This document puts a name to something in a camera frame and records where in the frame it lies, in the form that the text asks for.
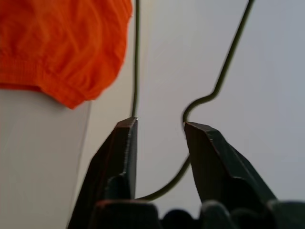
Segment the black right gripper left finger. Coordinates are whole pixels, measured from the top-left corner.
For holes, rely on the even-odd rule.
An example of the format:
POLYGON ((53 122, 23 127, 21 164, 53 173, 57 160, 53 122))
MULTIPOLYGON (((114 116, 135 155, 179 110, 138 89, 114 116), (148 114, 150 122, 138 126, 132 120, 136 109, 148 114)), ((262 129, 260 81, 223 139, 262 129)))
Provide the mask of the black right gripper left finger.
POLYGON ((88 228, 98 201, 134 199, 138 120, 117 123, 91 159, 68 228, 88 228))

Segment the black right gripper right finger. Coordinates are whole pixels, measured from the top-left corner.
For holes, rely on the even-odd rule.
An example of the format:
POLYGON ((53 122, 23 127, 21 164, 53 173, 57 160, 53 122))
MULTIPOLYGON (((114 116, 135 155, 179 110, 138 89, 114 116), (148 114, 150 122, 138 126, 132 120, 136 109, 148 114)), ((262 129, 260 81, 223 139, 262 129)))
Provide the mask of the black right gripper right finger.
POLYGON ((195 185, 202 202, 226 208, 264 208, 276 199, 252 164, 215 128, 184 124, 195 185))

